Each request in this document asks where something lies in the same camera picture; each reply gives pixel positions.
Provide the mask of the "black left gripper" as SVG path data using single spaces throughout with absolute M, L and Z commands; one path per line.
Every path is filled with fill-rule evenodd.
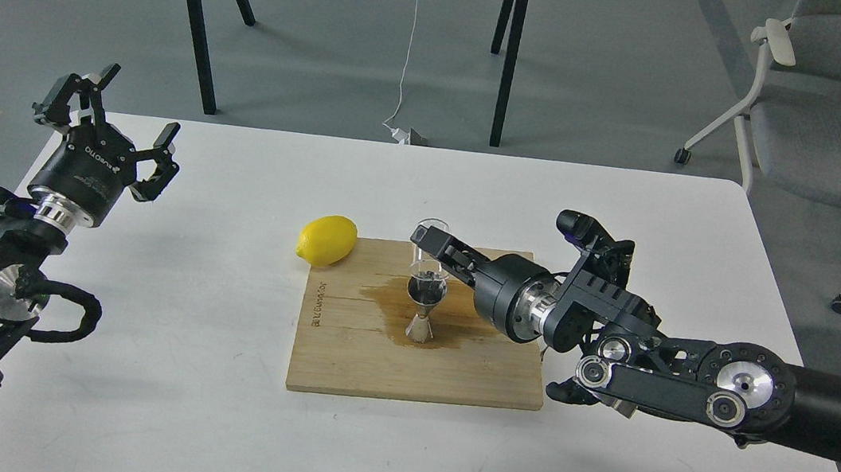
M 101 96 L 118 71 L 119 64 L 112 63 L 98 76 L 69 73 L 55 81 L 44 101 L 32 104 L 35 123 L 57 131 L 63 142 L 28 182 L 27 191 L 38 200 L 42 193 L 66 197 L 85 214 L 84 224 L 90 228 L 103 223 L 127 185 L 136 201 L 151 202 L 179 172 L 173 139 L 180 123 L 165 125 L 152 148 L 145 150 L 134 150 L 131 139 L 108 124 Z M 71 124 L 74 97 L 80 102 L 78 126 Z M 135 168 L 147 160 L 155 163 L 153 174 L 136 180 L 128 163 Z

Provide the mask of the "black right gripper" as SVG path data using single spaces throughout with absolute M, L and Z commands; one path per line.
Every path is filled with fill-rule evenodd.
M 417 226 L 411 234 L 420 251 L 438 260 L 442 268 L 463 284 L 474 287 L 478 316 L 512 341 L 533 341 L 539 331 L 530 320 L 526 292 L 535 286 L 552 295 L 554 276 L 547 269 L 518 254 L 488 259 L 460 238 L 434 226 Z

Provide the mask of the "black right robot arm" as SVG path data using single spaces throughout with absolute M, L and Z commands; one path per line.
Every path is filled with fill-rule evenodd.
M 579 252 L 562 274 L 518 254 L 487 258 L 432 225 L 417 226 L 411 240 L 472 289 L 476 312 L 501 334 L 581 350 L 572 378 L 546 385 L 550 399 L 625 416 L 639 409 L 710 426 L 740 447 L 773 443 L 841 462 L 841 376 L 754 343 L 662 334 L 653 306 L 626 287 L 635 243 L 573 210 L 555 224 Z

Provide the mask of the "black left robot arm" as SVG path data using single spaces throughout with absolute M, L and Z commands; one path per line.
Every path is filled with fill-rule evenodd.
M 111 64 L 98 76 L 70 73 L 33 105 L 36 123 L 62 139 L 28 184 L 29 196 L 0 187 L 0 360 L 24 337 L 59 344 L 96 330 L 102 317 L 97 298 L 46 278 L 42 263 L 63 253 L 73 227 L 101 225 L 125 189 L 137 201 L 152 201 L 179 171 L 172 147 L 178 123 L 166 125 L 152 148 L 138 151 L 106 120 L 102 92 L 119 69 Z

